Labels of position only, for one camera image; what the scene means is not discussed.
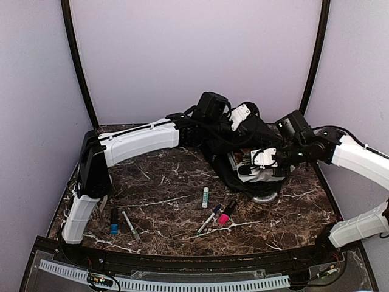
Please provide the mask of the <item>black student bag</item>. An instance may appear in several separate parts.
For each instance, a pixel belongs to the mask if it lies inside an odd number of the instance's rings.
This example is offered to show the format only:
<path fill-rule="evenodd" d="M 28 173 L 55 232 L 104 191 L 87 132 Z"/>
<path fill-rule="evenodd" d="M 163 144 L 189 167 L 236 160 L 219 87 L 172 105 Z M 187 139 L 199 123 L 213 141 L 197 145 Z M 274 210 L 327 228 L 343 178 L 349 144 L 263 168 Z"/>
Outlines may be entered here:
<path fill-rule="evenodd" d="M 202 96 L 199 103 L 180 114 L 181 122 L 176 124 L 180 131 L 179 145 L 199 147 L 207 162 L 213 167 L 221 181 L 232 191 L 242 192 L 250 199 L 254 196 L 266 196 L 281 190 L 285 179 L 277 182 L 242 182 L 237 170 L 233 170 L 227 160 L 227 154 L 242 148 L 262 149 L 278 145 L 281 138 L 260 118 L 260 114 L 249 116 L 237 130 L 252 133 L 252 138 L 242 146 L 231 146 L 215 139 L 212 125 L 227 123 L 232 111 L 230 102 L 223 97 Z"/>

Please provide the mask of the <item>dog picture book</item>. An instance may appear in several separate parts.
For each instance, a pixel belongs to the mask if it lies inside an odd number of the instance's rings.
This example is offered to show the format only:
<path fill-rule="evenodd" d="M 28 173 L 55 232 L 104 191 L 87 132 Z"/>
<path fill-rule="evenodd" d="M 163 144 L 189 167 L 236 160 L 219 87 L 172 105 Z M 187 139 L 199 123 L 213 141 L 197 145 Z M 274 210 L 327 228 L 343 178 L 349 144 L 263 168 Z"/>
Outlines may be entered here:
<path fill-rule="evenodd" d="M 227 154 L 227 160 L 233 170 L 242 169 L 244 172 L 258 168 L 259 165 L 254 164 L 253 156 L 257 150 L 251 148 L 242 148 L 231 151 Z"/>

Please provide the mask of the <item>white cloth pouch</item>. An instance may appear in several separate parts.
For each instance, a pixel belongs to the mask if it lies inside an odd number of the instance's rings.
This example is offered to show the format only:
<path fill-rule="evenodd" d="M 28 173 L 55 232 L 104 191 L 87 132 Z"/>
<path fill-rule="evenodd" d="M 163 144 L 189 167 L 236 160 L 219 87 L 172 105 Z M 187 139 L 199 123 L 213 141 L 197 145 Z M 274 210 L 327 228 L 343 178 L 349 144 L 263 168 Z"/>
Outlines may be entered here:
<path fill-rule="evenodd" d="M 261 169 L 259 167 L 248 167 L 241 165 L 238 167 L 238 178 L 244 183 L 257 183 L 257 182 L 277 182 L 282 181 L 285 176 L 275 176 L 273 169 Z"/>

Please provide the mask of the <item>white glue stick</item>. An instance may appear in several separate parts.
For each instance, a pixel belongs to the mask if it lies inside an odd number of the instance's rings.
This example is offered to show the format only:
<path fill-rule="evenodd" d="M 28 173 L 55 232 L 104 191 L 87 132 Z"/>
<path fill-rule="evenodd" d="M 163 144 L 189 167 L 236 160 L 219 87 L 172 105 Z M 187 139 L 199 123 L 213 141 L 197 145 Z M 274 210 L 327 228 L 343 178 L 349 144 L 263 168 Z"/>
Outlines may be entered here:
<path fill-rule="evenodd" d="M 209 199 L 209 188 L 204 187 L 202 192 L 202 204 L 201 207 L 206 209 L 208 208 L 208 199 Z"/>

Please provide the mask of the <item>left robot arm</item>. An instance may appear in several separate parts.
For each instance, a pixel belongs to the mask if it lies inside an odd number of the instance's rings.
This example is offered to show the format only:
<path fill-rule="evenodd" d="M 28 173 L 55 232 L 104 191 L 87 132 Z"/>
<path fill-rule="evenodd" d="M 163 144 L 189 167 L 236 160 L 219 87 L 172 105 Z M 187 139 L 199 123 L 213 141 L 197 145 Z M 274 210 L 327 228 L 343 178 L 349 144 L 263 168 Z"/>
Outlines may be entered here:
<path fill-rule="evenodd" d="M 98 135 L 88 131 L 83 139 L 70 209 L 65 213 L 60 236 L 61 253 L 73 265 L 86 260 L 78 246 L 97 203 L 108 196 L 112 179 L 108 169 L 129 158 L 166 148 L 194 146 L 195 142 L 216 140 L 232 148 L 246 145 L 254 135 L 250 130 L 238 138 L 238 129 L 251 117 L 258 119 L 258 107 L 251 102 L 232 107 L 215 92 L 202 93 L 197 105 L 183 113 L 170 114 L 155 122 Z"/>

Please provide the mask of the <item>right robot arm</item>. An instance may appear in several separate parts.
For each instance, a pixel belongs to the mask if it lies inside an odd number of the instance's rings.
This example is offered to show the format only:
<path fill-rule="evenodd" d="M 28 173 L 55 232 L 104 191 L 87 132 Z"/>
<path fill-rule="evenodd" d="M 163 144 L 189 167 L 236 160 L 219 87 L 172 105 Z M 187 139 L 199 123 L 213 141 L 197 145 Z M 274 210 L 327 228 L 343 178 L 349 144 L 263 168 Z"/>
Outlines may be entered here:
<path fill-rule="evenodd" d="M 274 154 L 280 166 L 322 161 L 388 188 L 388 156 L 361 143 L 347 129 L 339 126 L 312 128 L 298 110 L 279 119 L 275 125 L 284 139 L 283 146 Z M 388 202 L 385 201 L 352 219 L 324 228 L 317 245 L 310 251 L 310 258 L 316 264 L 325 263 L 334 248 L 387 232 Z"/>

